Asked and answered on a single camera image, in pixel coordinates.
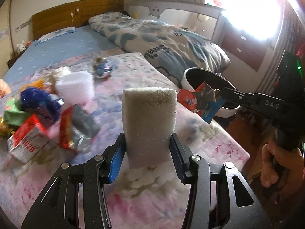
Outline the right hand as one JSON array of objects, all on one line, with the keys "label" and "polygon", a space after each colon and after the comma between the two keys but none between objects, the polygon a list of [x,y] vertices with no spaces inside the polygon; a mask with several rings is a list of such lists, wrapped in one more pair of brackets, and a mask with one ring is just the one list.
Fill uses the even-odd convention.
[{"label": "right hand", "polygon": [[271,187],[279,180],[279,175],[272,166],[273,159],[287,170],[287,177],[279,192],[279,198],[286,200],[297,193],[304,183],[304,157],[299,149],[289,152],[270,139],[262,148],[261,184],[265,188]]}]

